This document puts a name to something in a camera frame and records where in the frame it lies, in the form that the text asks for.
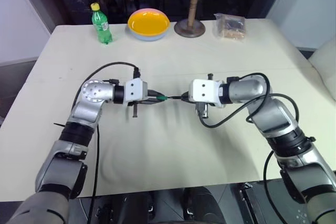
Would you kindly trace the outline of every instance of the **plastic bag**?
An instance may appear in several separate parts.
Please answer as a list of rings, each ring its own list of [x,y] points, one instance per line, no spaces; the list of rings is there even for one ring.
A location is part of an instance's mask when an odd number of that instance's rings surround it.
[[[223,13],[214,14],[215,35],[231,39],[243,39],[245,35],[245,18],[240,16],[227,15]]]

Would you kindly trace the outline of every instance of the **green object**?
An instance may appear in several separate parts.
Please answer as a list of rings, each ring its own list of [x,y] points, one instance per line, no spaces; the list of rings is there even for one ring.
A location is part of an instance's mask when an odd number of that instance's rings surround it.
[[[100,10],[99,4],[98,3],[91,4],[91,9],[93,10],[92,23],[97,31],[98,40],[104,44],[112,42],[112,35],[110,32],[107,17]]]
[[[160,97],[156,97],[158,100],[160,101],[165,101],[168,99],[168,97],[163,97],[163,96],[160,96]]]

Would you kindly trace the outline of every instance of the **white tablecloth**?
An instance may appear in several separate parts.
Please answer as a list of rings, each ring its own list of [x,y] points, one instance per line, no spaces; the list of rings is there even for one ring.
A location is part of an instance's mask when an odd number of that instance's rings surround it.
[[[24,200],[34,193],[36,174],[69,115],[83,79],[99,66],[127,61],[140,67],[149,89],[166,95],[187,91],[191,80],[226,80],[260,71],[274,92],[291,96],[300,109],[300,127],[317,138],[316,146],[336,169],[336,104],[318,73],[301,53],[265,19],[247,20],[243,41],[217,39],[212,22],[194,39],[170,28],[159,41],[142,42],[111,25],[115,41],[100,44],[92,26],[59,26],[34,66],[0,128],[0,201]],[[98,79],[131,79],[132,69],[112,66]],[[284,102],[293,111],[291,104]],[[211,108],[215,123],[239,105]],[[207,129],[198,121],[194,106],[181,101],[140,105],[132,109],[106,104],[100,121],[101,156],[97,195],[177,187],[236,183],[262,179],[270,151],[258,130],[245,122],[243,111],[219,128]],[[96,158],[96,135],[85,160],[89,169],[81,196],[90,196]],[[268,178],[279,167],[270,162]]]

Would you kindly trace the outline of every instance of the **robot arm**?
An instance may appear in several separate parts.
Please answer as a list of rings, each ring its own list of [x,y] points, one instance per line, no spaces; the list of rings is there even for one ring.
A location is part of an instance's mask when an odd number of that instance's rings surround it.
[[[222,81],[194,80],[189,99],[196,102],[196,112],[207,118],[205,104],[223,108],[229,103],[246,103],[266,93],[265,79],[259,75]],[[247,106],[250,115],[262,99]],[[299,203],[307,204],[308,215],[315,223],[336,223],[336,177],[312,143],[306,137],[286,106],[268,97],[264,106],[251,117],[252,122],[275,152],[289,194]]]
[[[36,193],[16,210],[8,224],[67,223],[69,199],[76,198],[84,184],[88,145],[98,125],[105,102],[118,104],[147,98],[147,83],[140,78],[125,86],[90,80],[81,88],[81,100],[74,106],[35,181]]]

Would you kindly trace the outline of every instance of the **white wall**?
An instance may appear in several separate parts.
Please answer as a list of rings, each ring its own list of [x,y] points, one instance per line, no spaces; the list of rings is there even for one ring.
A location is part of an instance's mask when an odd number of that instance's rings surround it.
[[[0,4],[0,66],[36,59],[50,33],[29,0]]]
[[[296,47],[316,49],[336,34],[336,0],[276,0],[267,18]]]

